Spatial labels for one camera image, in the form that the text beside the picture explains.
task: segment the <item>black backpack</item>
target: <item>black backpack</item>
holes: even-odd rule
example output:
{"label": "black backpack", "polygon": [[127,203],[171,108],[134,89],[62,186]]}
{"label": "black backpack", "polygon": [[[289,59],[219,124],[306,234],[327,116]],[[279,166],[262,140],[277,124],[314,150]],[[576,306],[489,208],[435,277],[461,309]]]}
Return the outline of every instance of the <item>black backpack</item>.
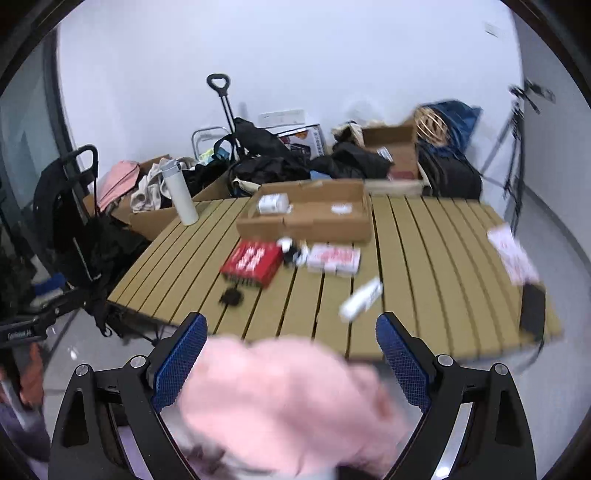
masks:
{"label": "black backpack", "polygon": [[433,196],[480,199],[482,178],[463,154],[442,157],[422,142],[417,144],[417,153],[418,162],[431,183]]}

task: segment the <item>white water bottle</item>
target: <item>white water bottle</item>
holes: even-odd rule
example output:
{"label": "white water bottle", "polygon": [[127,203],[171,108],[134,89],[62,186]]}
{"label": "white water bottle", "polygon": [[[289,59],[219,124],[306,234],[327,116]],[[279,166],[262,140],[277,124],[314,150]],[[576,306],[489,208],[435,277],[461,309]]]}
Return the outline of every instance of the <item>white water bottle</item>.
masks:
{"label": "white water bottle", "polygon": [[189,188],[183,177],[181,165],[176,160],[169,160],[160,168],[162,170],[162,177],[166,184],[170,197],[173,201],[174,208],[181,222],[185,226],[189,226],[199,220],[199,215],[193,204]]}

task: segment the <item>pink cloth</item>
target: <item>pink cloth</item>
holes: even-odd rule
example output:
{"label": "pink cloth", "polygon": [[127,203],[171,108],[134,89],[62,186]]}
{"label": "pink cloth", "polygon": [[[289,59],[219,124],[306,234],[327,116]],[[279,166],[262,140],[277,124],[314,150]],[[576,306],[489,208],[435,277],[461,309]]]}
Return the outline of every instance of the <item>pink cloth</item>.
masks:
{"label": "pink cloth", "polygon": [[111,167],[96,192],[99,210],[103,212],[111,202],[135,187],[139,176],[139,163],[121,160]]}
{"label": "pink cloth", "polygon": [[355,465],[385,475],[408,432],[375,369],[317,342],[207,339],[177,404],[193,431],[252,468],[308,475]]}

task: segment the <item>red box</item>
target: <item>red box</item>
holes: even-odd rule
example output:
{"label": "red box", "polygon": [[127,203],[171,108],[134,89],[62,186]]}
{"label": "red box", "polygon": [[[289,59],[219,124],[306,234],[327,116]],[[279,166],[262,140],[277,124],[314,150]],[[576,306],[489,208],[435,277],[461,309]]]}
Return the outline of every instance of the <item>red box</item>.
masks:
{"label": "red box", "polygon": [[220,273],[226,280],[265,288],[282,262],[283,252],[276,244],[242,240]]}

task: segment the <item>metal bolt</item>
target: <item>metal bolt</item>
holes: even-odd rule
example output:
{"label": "metal bolt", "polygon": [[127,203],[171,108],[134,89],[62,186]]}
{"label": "metal bolt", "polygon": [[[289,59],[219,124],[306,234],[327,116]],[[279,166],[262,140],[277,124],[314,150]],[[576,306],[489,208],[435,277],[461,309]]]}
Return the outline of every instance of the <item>metal bolt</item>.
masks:
{"label": "metal bolt", "polygon": [[509,369],[503,364],[496,364],[495,372],[497,372],[499,375],[506,375],[509,373]]}
{"label": "metal bolt", "polygon": [[82,377],[82,375],[86,375],[88,373],[88,365],[78,365],[76,367],[76,375]]}
{"label": "metal bolt", "polygon": [[450,367],[453,365],[453,358],[449,355],[439,355],[437,357],[437,361],[440,365],[443,365],[444,367]]}
{"label": "metal bolt", "polygon": [[146,363],[146,359],[143,356],[135,356],[131,359],[131,362],[129,362],[129,364],[134,367],[134,368],[139,368],[139,367],[143,367]]}

